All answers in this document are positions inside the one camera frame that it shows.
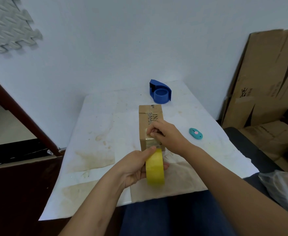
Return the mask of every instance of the plastic bag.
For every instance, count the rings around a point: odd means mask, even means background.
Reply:
[[[272,173],[259,173],[259,178],[270,196],[288,211],[288,172],[275,170]]]

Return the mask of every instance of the person's right arm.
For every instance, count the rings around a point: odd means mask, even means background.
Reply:
[[[147,134],[193,167],[238,235],[288,235],[286,210],[190,143],[173,124],[158,119]]]

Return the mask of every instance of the blue jeans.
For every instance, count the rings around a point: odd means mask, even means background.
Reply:
[[[236,234],[206,190],[127,205],[119,236],[129,235]]]

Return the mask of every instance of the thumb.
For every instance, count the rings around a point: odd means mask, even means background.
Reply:
[[[161,135],[160,133],[157,133],[157,132],[151,132],[150,135],[151,135],[153,138],[155,138],[155,139],[157,139],[158,141],[160,141],[161,143],[163,142],[163,140],[164,140],[164,138],[165,138],[163,135]]]
[[[156,151],[156,146],[152,146],[147,148],[145,151],[142,151],[142,158],[146,161],[151,155],[153,155]]]

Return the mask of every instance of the tape roll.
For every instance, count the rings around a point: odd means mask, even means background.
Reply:
[[[155,153],[146,160],[146,178],[149,185],[164,185],[162,150],[156,149]]]

